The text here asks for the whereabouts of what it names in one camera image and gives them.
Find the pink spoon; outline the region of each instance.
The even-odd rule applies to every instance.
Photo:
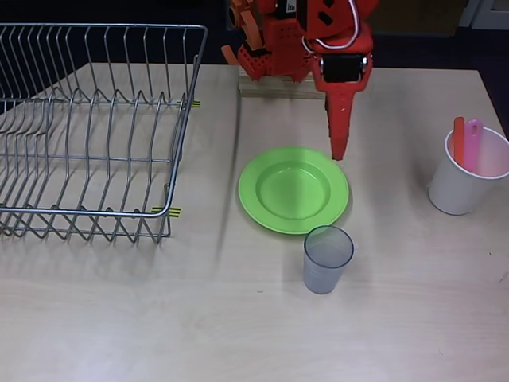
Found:
[[[484,124],[478,119],[470,119],[464,125],[464,167],[471,173],[477,170],[483,131]]]

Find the green plate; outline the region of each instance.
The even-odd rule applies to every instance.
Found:
[[[348,204],[343,171],[320,151],[286,147],[253,159],[239,179],[239,197],[263,227],[289,235],[334,223]]]

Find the cup rim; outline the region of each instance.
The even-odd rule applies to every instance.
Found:
[[[339,265],[337,267],[329,267],[327,265],[320,264],[317,261],[315,261],[309,255],[309,253],[308,253],[308,248],[307,248],[306,244],[308,243],[309,236],[313,232],[315,232],[317,229],[321,229],[321,228],[333,228],[333,229],[337,229],[338,231],[342,232],[348,238],[348,240],[350,240],[350,244],[352,245],[352,253],[350,254],[350,257],[344,263],[342,263],[341,265]],[[343,229],[341,229],[339,227],[336,227],[335,225],[319,225],[318,227],[315,227],[311,231],[309,231],[308,234],[305,236],[305,239],[304,239],[304,253],[305,253],[306,257],[308,259],[310,259],[312,263],[315,263],[318,267],[322,267],[322,268],[326,268],[326,269],[339,269],[339,268],[345,267],[348,263],[350,263],[350,261],[352,260],[353,255],[354,255],[355,252],[356,252],[355,245],[353,244],[353,240],[350,237],[350,235],[348,235],[345,230],[343,230]]]
[[[483,126],[483,129],[485,131],[489,131],[490,133],[493,133],[495,135],[498,135],[499,138],[501,138],[503,141],[505,141],[505,143],[509,146],[509,141],[507,141],[507,139],[501,135],[498,131],[494,131],[492,129],[490,129],[489,127],[486,127],[486,126]],[[463,173],[466,173],[467,175],[470,175],[471,177],[475,177],[477,179],[482,179],[484,181],[498,181],[500,179],[504,179],[505,177],[507,177],[507,175],[509,175],[509,171],[507,171],[505,174],[503,175],[499,175],[499,176],[496,176],[496,177],[485,177],[483,175],[479,175],[477,173],[472,173],[470,171],[468,171],[467,169],[464,169],[463,167],[461,167],[460,165],[458,165],[456,163],[456,161],[454,160],[454,158],[451,156],[451,153],[449,153],[449,145],[447,144],[449,142],[449,139],[451,137],[451,135],[453,135],[454,133],[454,130],[451,130],[448,134],[447,134],[447,137],[445,137],[445,142],[444,142],[444,148],[445,148],[445,153],[447,154],[447,158],[449,158],[449,161],[457,168],[459,169],[461,172]]]

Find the orange spoon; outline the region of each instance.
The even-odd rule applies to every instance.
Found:
[[[454,143],[454,161],[460,165],[464,166],[464,118],[456,117],[454,119],[454,133],[453,133],[453,143]]]

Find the white cup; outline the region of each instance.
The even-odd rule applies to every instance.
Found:
[[[454,161],[452,131],[447,135],[444,146],[445,156],[429,185],[428,196],[442,212],[464,215],[509,175],[509,142],[501,134],[485,127],[475,173]]]

